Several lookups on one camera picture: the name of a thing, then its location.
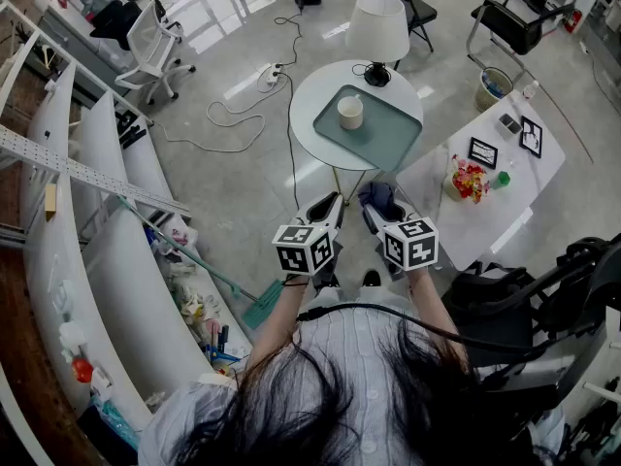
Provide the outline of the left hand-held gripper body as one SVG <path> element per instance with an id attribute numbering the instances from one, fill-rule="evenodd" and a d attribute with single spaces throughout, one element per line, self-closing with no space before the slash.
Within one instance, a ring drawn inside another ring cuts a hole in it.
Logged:
<path id="1" fill-rule="evenodd" d="M 280 269 L 309 277 L 332 274 L 343 249 L 336 241 L 339 231 L 336 225 L 282 225 L 272 241 Z"/>

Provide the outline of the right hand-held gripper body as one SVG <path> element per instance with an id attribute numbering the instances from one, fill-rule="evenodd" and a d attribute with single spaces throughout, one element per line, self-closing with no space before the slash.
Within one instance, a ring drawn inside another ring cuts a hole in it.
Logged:
<path id="1" fill-rule="evenodd" d="M 381 254 L 392 275 L 438 262 L 439 232 L 426 216 L 385 226 L 379 238 Z"/>

